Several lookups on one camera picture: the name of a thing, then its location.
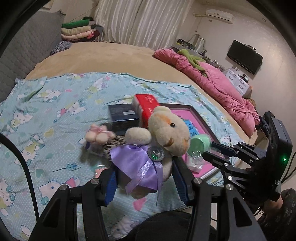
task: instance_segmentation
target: teddy bear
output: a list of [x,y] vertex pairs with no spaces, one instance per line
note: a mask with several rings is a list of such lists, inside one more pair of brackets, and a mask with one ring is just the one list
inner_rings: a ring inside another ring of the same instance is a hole
[[148,119],[148,129],[128,129],[125,142],[110,150],[111,161],[119,169],[119,188],[140,199],[158,191],[171,176],[172,156],[187,152],[190,133],[185,122],[169,108],[157,106]]

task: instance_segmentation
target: pink comforter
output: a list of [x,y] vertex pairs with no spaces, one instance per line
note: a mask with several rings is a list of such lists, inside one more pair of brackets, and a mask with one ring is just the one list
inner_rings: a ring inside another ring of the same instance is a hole
[[195,69],[183,55],[175,53],[171,49],[159,49],[153,57],[174,66],[177,70],[186,74],[204,91],[214,98],[236,120],[248,137],[251,137],[255,125],[260,123],[259,116],[254,106],[243,99],[230,81],[217,68],[199,62],[206,71],[204,77],[199,70]]

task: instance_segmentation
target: folded clothes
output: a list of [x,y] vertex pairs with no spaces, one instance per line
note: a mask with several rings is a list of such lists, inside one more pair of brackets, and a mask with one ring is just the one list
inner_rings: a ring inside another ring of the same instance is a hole
[[98,30],[94,31],[93,33],[91,33],[90,35],[88,35],[87,37],[81,38],[81,39],[74,39],[71,40],[72,43],[80,43],[80,42],[98,42],[99,39],[98,37],[100,36],[100,32]]
[[80,33],[80,34],[76,34],[76,35],[64,35],[62,34],[62,38],[64,40],[75,40],[75,39],[81,39],[81,38],[84,38],[84,37],[87,37],[88,35],[90,35],[92,32],[94,32],[96,29],[91,29],[87,32],[83,32],[83,33]]
[[87,26],[88,24],[89,24],[89,19],[78,20],[75,22],[63,23],[62,28],[77,28],[77,27]]
[[90,31],[90,30],[91,30],[90,26],[82,26],[82,27],[77,27],[77,28],[62,28],[62,34],[64,34],[64,35],[76,35],[76,34],[80,34],[80,33]]
[[94,37],[94,32],[92,32],[90,35],[88,35],[86,38],[87,39],[91,39],[92,37]]
[[85,16],[85,17],[83,17],[83,19],[82,19],[82,20],[85,20],[85,19],[88,19],[88,20],[90,20],[90,21],[93,21],[93,20],[94,20],[94,18],[93,18],[93,17],[89,17],[89,16]]

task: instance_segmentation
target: box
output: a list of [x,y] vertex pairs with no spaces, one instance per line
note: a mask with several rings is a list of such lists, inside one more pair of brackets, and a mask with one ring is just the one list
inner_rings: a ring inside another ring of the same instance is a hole
[[133,97],[132,105],[140,116],[140,127],[148,128],[148,119],[152,115],[154,108],[160,104],[153,95],[136,94]]
[[132,104],[108,105],[111,131],[116,135],[124,135],[131,127],[138,127],[140,118],[133,110]]

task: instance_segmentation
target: dark blue box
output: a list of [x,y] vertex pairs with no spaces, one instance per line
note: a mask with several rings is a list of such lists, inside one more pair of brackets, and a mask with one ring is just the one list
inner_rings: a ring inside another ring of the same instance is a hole
[[108,105],[111,130],[117,135],[124,135],[131,127],[138,127],[140,118],[132,104]]

